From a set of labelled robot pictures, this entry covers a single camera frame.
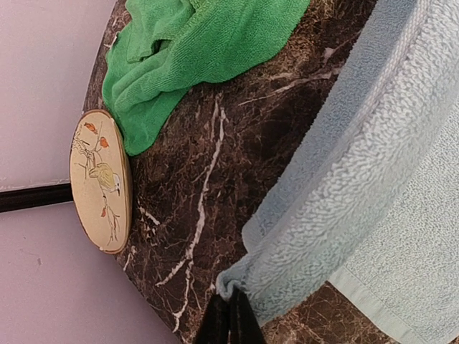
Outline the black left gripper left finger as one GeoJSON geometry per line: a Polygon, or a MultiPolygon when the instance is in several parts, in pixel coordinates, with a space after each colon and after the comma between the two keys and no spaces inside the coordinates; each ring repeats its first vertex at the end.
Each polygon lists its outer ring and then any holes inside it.
{"type": "Polygon", "coordinates": [[[195,335],[195,344],[227,344],[230,305],[219,295],[212,295],[195,335]]]}

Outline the light blue towel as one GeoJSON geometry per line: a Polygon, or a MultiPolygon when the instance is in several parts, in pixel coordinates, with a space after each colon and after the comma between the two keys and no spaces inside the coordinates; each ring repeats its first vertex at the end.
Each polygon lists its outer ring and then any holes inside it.
{"type": "Polygon", "coordinates": [[[399,343],[458,336],[458,3],[378,1],[216,291],[260,324],[330,282],[399,343]]]}

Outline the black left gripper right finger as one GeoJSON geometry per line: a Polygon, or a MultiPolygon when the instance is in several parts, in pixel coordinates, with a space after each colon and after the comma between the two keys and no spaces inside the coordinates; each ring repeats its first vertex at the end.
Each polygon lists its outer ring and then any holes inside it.
{"type": "Polygon", "coordinates": [[[229,336],[231,344],[266,344],[247,295],[234,288],[229,301],[229,336]]]}

